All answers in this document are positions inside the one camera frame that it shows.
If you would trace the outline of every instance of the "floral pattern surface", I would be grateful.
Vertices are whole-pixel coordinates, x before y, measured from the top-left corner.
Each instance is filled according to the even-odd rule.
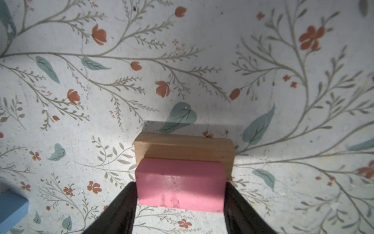
[[[135,180],[140,131],[231,139],[233,184],[278,233],[373,233],[371,4],[0,0],[0,188],[30,201],[9,233],[85,230]]]

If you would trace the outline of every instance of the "flower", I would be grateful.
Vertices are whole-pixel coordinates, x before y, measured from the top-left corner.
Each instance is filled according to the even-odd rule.
[[[101,192],[100,185],[98,183],[94,183],[93,181],[90,181],[90,185],[87,186],[88,191],[93,191],[95,194],[98,192]]]
[[[290,86],[290,87],[292,87],[292,88],[296,88],[296,85],[297,85],[297,82],[296,82],[296,81],[292,81],[292,83],[291,83],[291,86]]]
[[[72,188],[67,188],[67,187],[64,188],[64,192],[65,192],[65,194],[66,194],[66,195],[70,195],[71,197],[73,196],[72,191],[73,191]]]
[[[240,89],[234,89],[230,94],[230,99],[235,100],[240,94]]]
[[[284,77],[283,77],[283,80],[286,82],[286,81],[288,81],[289,79],[291,79],[291,77],[289,76],[289,75],[285,75]]]
[[[41,158],[39,158],[39,152],[35,152],[35,154],[34,154],[34,152],[30,151],[29,153],[31,155],[33,155],[33,160],[34,161],[36,161],[36,160],[40,161],[41,160]]]
[[[157,81],[155,84],[158,85],[156,88],[157,95],[160,95],[161,97],[169,96],[170,94],[170,87],[168,83],[165,81]]]
[[[181,18],[186,11],[187,9],[185,7],[179,6],[175,9],[175,16]]]
[[[260,21],[262,18],[265,17],[265,15],[262,13],[262,11],[260,11],[257,15],[256,15],[257,19]]]
[[[92,37],[98,43],[99,45],[104,45],[103,42],[107,42],[107,32],[104,29],[97,30],[99,27],[98,24],[96,24],[92,28]]]
[[[316,32],[316,28],[311,25],[308,27],[307,32],[300,36],[299,41],[303,42],[300,49],[306,50],[312,45],[312,51],[318,48],[318,38],[321,38],[325,34],[325,27],[320,27]]]
[[[132,62],[131,63],[131,68],[134,70],[134,71],[139,71],[142,69],[142,67],[139,65],[139,62]]]
[[[181,228],[188,228],[188,226],[192,226],[190,222],[186,222],[185,219],[182,219],[182,221],[178,221],[178,224]]]
[[[203,132],[203,135],[207,138],[213,138],[213,134],[208,134],[208,130],[206,130],[205,132]]]
[[[31,188],[30,185],[26,185],[25,182],[23,182],[23,181],[21,182],[21,184],[22,184],[21,189],[27,190],[27,191],[30,192],[30,188]]]
[[[358,169],[359,175],[365,175],[366,178],[370,179],[374,176],[374,160],[369,162],[369,167],[363,167]]]
[[[68,99],[69,99],[69,101],[70,101],[72,104],[76,105],[75,102],[80,100],[80,97],[79,97],[79,95],[78,95],[78,92],[77,92],[77,91],[74,91],[74,89],[69,89],[69,91],[68,91]]]

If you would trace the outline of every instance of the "pink wooden block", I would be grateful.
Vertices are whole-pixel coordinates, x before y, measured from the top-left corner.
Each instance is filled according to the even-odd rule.
[[[226,174],[220,162],[143,158],[135,177],[141,205],[223,212]]]

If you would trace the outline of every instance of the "orange flower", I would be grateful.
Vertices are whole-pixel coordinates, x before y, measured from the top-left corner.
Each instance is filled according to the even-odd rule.
[[[262,18],[265,17],[265,15],[262,13],[262,11],[260,11],[257,15],[256,15],[257,19],[260,21]]]
[[[30,188],[31,188],[30,185],[26,185],[25,182],[23,182],[23,181],[21,182],[21,184],[22,184],[21,189],[27,190],[27,191],[30,192]]]
[[[139,62],[132,62],[131,63],[131,68],[134,70],[134,71],[139,71],[142,69],[142,67],[139,65]]]
[[[71,197],[73,196],[73,193],[72,193],[72,192],[73,192],[73,189],[72,189],[72,188],[67,188],[67,187],[65,187],[65,188],[64,188],[64,192],[65,192],[65,194],[68,195],[68,196],[69,196],[69,195],[70,195]]]
[[[208,130],[206,130],[205,132],[203,132],[203,135],[207,138],[213,138],[213,134],[208,134]]]
[[[188,228],[188,226],[192,226],[190,222],[186,222],[185,219],[182,219],[182,221],[178,221],[178,224],[181,228]]]
[[[29,153],[31,155],[33,155],[33,160],[34,161],[36,161],[36,160],[40,161],[41,160],[41,158],[39,158],[39,152],[35,152],[35,154],[34,154],[34,152],[30,151]]]
[[[369,162],[369,167],[363,167],[358,169],[359,175],[365,175],[366,178],[370,179],[374,176],[374,160]]]
[[[179,6],[175,9],[175,16],[181,18],[186,11],[187,9],[185,7]]]
[[[300,49],[306,50],[312,45],[312,51],[318,49],[318,38],[321,38],[325,34],[325,27],[320,27],[316,32],[316,28],[311,25],[308,27],[307,32],[300,36],[299,41],[304,42],[301,44]]]
[[[79,97],[79,95],[78,95],[78,92],[77,92],[77,91],[74,91],[74,89],[69,89],[69,91],[68,91],[68,99],[69,99],[69,101],[70,101],[72,104],[76,105],[75,102],[80,100],[80,97]]]
[[[166,83],[165,81],[157,81],[155,84],[159,85],[156,88],[157,95],[160,95],[161,97],[169,96],[170,87],[168,83]]]
[[[98,183],[94,183],[93,181],[90,181],[90,185],[87,186],[88,191],[93,191],[95,194],[98,192],[101,192],[100,185]]]
[[[289,79],[291,79],[291,77],[289,76],[289,75],[285,75],[284,77],[283,77],[283,80],[286,82],[286,81],[288,81]]]
[[[230,94],[230,99],[235,100],[240,94],[240,89],[234,89]]]
[[[104,45],[103,42],[107,42],[107,32],[104,29],[97,30],[99,27],[98,24],[96,24],[92,28],[92,37],[98,43],[99,45]]]

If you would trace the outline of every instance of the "natural wood block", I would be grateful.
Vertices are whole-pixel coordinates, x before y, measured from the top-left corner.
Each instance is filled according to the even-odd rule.
[[[235,147],[230,139],[142,132],[134,145],[137,164],[143,158],[221,162],[226,179],[232,180]]]

